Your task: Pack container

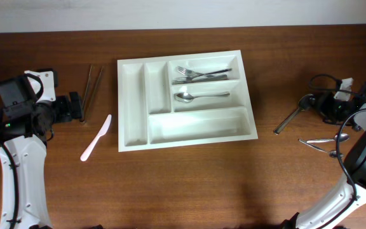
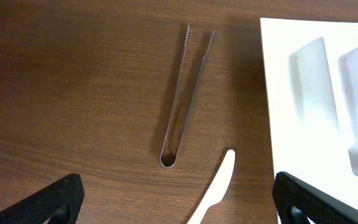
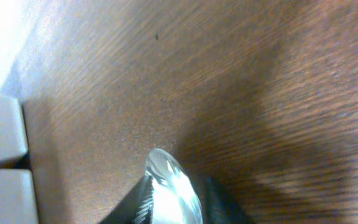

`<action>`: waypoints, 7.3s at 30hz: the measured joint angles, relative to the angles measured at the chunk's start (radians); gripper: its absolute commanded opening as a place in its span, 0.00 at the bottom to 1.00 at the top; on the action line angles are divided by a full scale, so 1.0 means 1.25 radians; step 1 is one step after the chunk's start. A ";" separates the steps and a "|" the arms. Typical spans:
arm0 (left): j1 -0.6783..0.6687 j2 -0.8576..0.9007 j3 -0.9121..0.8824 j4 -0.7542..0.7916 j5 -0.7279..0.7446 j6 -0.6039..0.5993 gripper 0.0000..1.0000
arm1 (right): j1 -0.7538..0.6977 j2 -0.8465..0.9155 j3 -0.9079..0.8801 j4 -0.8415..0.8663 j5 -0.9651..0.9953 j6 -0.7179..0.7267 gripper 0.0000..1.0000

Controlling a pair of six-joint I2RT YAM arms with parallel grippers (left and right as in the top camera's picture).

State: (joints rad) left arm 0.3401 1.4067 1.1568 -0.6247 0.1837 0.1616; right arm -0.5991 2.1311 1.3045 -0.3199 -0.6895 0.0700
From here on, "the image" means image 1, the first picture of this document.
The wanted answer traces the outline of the large silver spoon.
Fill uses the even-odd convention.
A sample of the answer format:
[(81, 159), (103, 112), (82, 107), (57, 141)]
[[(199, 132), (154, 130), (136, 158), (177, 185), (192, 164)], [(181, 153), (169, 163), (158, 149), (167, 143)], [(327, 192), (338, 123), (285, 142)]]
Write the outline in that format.
[(279, 135), (284, 128), (302, 111), (307, 111), (314, 104), (315, 98), (313, 94), (307, 94), (303, 96), (297, 103), (296, 110), (291, 113), (286, 119), (284, 119), (274, 130), (275, 135)]
[(229, 92), (223, 92), (223, 93), (219, 93), (219, 94), (208, 94), (208, 95), (191, 95), (187, 92), (179, 92), (173, 95), (173, 98), (178, 101), (178, 102), (183, 102), (183, 103), (191, 103), (193, 100), (197, 99), (197, 98), (202, 98), (202, 97), (228, 97), (231, 94)]

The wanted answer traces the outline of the silver fork dark handle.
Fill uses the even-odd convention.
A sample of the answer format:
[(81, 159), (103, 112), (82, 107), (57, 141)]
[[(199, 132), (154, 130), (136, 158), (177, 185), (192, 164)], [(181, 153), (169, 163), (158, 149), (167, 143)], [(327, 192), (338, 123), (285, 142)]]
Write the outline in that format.
[(232, 70), (232, 68), (218, 70), (218, 71), (213, 71), (213, 72), (210, 72), (210, 73), (199, 73), (199, 72), (192, 71), (190, 69), (186, 69), (186, 68), (180, 67), (180, 66), (177, 66), (176, 70), (177, 70), (178, 73), (181, 73), (181, 74), (183, 74), (186, 77), (194, 78), (195, 76), (203, 76), (203, 75), (209, 75), (209, 74), (217, 74), (217, 73), (229, 72), (229, 71)]

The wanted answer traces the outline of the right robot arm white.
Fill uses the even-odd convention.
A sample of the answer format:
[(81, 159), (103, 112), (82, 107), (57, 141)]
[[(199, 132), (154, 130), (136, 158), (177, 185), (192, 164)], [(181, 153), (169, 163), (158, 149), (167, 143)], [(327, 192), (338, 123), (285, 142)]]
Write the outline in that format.
[(346, 154), (335, 140), (330, 156), (341, 166), (340, 180), (316, 205), (284, 220), (280, 228), (338, 228), (343, 219), (366, 204), (366, 82), (354, 93), (336, 80), (335, 88), (321, 88), (317, 95), (308, 94), (301, 102), (303, 108), (313, 108), (322, 115), (323, 122), (337, 125), (338, 134), (347, 126), (363, 134)]

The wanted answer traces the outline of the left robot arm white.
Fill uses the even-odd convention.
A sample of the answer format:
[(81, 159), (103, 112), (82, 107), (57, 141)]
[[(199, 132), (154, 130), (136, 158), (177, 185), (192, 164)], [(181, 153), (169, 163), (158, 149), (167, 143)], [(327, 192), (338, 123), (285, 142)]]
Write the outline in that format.
[(52, 69), (25, 71), (0, 81), (0, 228), (52, 228), (46, 204), (44, 162), (53, 125), (84, 117), (77, 92), (57, 96)]

